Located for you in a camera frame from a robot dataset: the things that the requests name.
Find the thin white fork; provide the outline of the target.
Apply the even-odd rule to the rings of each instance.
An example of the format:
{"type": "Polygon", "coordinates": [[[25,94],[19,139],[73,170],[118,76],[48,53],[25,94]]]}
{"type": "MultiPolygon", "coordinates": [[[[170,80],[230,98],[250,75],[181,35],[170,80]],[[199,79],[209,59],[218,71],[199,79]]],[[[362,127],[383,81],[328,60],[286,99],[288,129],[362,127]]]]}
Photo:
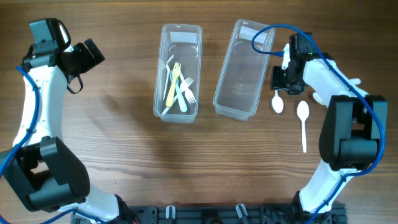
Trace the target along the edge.
{"type": "MultiPolygon", "coordinates": [[[[181,79],[182,82],[186,80],[186,79],[184,78],[183,73],[180,74],[180,79],[181,79]]],[[[191,89],[189,89],[189,87],[188,87],[187,90],[184,91],[184,94],[185,94],[186,100],[187,100],[189,103],[196,103],[196,102],[197,102],[197,101],[196,101],[196,98],[195,98],[195,96],[194,96],[194,94],[193,94],[193,92],[191,91],[191,89]]]]}

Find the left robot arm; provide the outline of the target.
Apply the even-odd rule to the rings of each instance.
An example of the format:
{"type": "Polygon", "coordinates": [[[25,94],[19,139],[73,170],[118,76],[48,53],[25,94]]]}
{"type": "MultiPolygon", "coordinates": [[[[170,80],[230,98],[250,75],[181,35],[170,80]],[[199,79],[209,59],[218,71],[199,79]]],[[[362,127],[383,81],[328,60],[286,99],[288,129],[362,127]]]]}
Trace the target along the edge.
{"type": "Polygon", "coordinates": [[[86,167],[62,140],[62,106],[70,82],[104,60],[91,39],[72,45],[62,21],[32,21],[34,43],[18,66],[25,83],[21,125],[1,154],[1,176],[25,208],[73,214],[76,222],[137,223],[121,197],[91,184],[86,167]]]}

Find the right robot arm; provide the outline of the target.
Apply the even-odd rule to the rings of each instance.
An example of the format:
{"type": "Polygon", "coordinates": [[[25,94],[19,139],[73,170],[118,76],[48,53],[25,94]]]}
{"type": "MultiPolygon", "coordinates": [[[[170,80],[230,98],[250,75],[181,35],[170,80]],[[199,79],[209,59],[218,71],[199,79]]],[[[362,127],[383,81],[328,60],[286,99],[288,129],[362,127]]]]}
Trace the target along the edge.
{"type": "Polygon", "coordinates": [[[330,212],[351,179],[370,173],[382,159],[387,101],[346,78],[308,32],[291,35],[282,55],[282,65],[273,69],[271,88],[300,95],[310,86],[317,101],[327,107],[318,143],[321,161],[295,195],[299,209],[295,219],[316,223],[330,212]]]}

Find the yellow plastic fork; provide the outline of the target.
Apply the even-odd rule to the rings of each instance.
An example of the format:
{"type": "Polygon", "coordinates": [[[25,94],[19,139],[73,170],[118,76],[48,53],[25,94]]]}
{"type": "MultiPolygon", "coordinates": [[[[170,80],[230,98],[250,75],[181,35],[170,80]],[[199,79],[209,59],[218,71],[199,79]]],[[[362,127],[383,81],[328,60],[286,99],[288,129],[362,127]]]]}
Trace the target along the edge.
{"type": "Polygon", "coordinates": [[[172,83],[170,85],[170,90],[167,95],[167,99],[166,99],[166,103],[165,103],[166,107],[171,107],[173,105],[175,86],[176,86],[177,79],[180,76],[180,71],[181,71],[181,63],[175,62],[174,68],[172,70],[172,83]]]}

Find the curved white plastic fork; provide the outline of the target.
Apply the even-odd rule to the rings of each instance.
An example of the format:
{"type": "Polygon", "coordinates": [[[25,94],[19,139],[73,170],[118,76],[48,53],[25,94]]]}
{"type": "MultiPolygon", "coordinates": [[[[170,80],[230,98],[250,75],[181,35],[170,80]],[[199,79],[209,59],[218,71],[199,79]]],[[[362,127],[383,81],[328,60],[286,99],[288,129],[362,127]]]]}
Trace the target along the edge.
{"type": "Polygon", "coordinates": [[[166,67],[166,78],[165,78],[165,86],[164,86],[164,95],[163,95],[163,100],[165,100],[166,92],[167,92],[167,87],[169,84],[169,73],[170,73],[170,67],[169,67],[169,62],[173,59],[174,54],[165,62],[165,67],[166,67]]]}

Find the light blue plastic fork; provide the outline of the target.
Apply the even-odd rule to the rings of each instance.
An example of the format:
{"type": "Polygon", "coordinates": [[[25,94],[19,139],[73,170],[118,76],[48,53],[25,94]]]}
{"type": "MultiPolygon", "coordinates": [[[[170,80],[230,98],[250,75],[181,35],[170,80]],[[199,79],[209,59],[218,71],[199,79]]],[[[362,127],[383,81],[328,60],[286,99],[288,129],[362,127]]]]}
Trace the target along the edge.
{"type": "Polygon", "coordinates": [[[183,99],[183,95],[182,95],[182,92],[180,90],[178,80],[176,81],[175,90],[176,90],[176,93],[177,93],[177,99],[178,99],[178,104],[179,104],[179,107],[180,107],[180,111],[185,113],[185,112],[187,112],[188,108],[187,108],[185,100],[183,99]]]}

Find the thin white spoon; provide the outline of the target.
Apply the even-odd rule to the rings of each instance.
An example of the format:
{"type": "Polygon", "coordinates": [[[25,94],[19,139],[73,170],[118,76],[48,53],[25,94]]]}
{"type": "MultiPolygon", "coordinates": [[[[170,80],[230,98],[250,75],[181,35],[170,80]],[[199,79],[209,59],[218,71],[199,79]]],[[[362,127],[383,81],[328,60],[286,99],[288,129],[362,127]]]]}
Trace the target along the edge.
{"type": "Polygon", "coordinates": [[[278,90],[274,90],[274,97],[271,100],[271,105],[272,109],[278,114],[281,114],[281,112],[284,109],[284,102],[282,98],[279,96],[278,90]]]}

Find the light blue plastic spoon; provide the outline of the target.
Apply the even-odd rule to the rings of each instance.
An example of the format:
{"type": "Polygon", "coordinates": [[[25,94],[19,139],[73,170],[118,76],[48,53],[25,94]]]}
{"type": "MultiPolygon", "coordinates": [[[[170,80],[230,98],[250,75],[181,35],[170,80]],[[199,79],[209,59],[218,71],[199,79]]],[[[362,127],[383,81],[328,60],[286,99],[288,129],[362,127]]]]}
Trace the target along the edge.
{"type": "Polygon", "coordinates": [[[361,80],[359,78],[349,79],[349,82],[350,82],[350,85],[352,85],[352,86],[361,84],[361,80]]]}

